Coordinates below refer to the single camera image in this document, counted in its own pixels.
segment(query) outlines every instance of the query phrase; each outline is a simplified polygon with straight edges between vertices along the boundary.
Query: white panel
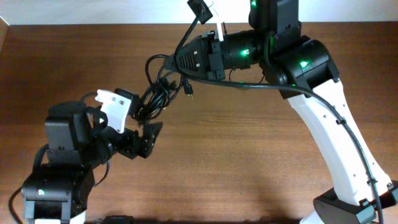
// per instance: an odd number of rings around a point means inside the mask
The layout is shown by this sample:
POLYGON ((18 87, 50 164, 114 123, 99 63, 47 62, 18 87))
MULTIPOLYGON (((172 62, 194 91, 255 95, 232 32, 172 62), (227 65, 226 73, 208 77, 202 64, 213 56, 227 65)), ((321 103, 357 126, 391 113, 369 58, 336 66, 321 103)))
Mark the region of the white panel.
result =
MULTIPOLYGON (((249 0, 219 0, 225 22, 247 22, 249 0)), ((187 0, 0 0, 17 24, 190 23, 187 0)), ((302 22, 397 21, 398 0, 300 0, 302 22)))

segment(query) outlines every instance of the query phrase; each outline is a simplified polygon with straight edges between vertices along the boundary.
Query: white background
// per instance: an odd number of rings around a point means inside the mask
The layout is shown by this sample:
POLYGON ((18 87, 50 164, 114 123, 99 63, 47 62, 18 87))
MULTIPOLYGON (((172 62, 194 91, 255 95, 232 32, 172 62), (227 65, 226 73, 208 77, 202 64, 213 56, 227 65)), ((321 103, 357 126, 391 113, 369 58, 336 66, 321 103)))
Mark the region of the white background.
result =
MULTIPOLYGON (((249 0, 218 0, 225 22, 248 22, 249 0)), ((187 0, 0 0, 9 24, 191 23, 187 0)), ((398 0, 300 0, 302 22, 397 21, 398 0)))

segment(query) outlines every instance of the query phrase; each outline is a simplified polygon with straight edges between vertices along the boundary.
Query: wood grain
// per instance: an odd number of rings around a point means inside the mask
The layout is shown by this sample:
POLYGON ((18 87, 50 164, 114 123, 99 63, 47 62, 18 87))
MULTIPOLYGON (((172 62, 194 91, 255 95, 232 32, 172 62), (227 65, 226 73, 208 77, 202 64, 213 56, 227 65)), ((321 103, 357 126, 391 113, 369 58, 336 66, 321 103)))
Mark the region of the wood grain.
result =
POLYGON ((2 45, 4 43, 4 40, 6 39, 7 31, 8 31, 8 24, 0 17, 0 55, 1 55, 2 45))
MULTIPOLYGON (((187 25, 11 26, 0 56, 0 217, 46 143, 51 105, 98 88, 142 94, 144 64, 171 54, 187 25)), ((196 36, 208 26, 198 26, 196 36)), ((228 25, 230 33, 250 29, 228 25)), ((398 179, 398 23, 304 24, 340 69, 351 112, 374 157, 398 179)), ((155 72, 160 62, 153 64, 155 72)), ((233 80, 259 80, 257 66, 233 80)), ((159 121, 153 155, 111 160, 109 177, 93 189, 88 220, 133 215, 159 220, 231 221, 300 218, 333 184, 300 117, 277 91, 192 83, 159 121)), ((136 128, 129 120, 128 128, 136 128)), ((97 178, 104 167, 98 168, 97 178)), ((22 197, 15 207, 22 215, 22 197)), ((398 207, 385 210, 398 222, 398 207)))

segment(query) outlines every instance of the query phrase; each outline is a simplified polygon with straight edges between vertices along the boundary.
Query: wooden table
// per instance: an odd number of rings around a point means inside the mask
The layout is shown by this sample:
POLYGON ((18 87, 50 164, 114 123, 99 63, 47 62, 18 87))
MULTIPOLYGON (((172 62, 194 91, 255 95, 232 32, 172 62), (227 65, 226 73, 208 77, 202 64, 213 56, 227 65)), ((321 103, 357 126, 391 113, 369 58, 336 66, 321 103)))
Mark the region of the wooden table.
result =
MULTIPOLYGON (((54 104, 97 89, 142 94, 144 64, 174 52, 187 25, 11 26, 0 56, 0 217, 47 142, 54 104)), ((227 26, 229 33, 250 29, 227 26)), ((192 36, 213 26, 198 26, 192 36)), ((304 24, 340 69, 351 112, 374 157, 398 179, 398 23, 304 24)), ((151 68, 154 73, 161 62, 151 68)), ((260 80, 258 66, 233 80, 260 80)), ((278 91, 192 83, 164 111, 153 155, 117 155, 109 177, 89 197, 87 219, 133 215, 159 220, 288 220, 307 215, 333 187, 310 132, 278 91)), ((128 128, 135 129, 134 121, 128 128)), ((97 180, 104 167, 95 170, 97 180)), ((22 215, 23 199, 14 202, 22 215)), ((398 222, 398 207, 385 210, 398 222)))

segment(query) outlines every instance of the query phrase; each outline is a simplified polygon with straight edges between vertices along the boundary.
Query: cable plug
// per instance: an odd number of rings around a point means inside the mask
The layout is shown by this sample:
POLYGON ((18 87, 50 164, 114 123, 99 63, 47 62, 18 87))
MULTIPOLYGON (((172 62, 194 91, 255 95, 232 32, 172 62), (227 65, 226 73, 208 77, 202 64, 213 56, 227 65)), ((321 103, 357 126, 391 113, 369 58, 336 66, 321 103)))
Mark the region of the cable plug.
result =
POLYGON ((193 99, 193 89, 191 84, 189 84, 188 80, 186 78, 184 78, 184 80, 182 81, 182 85, 184 87, 184 92, 185 94, 193 99))

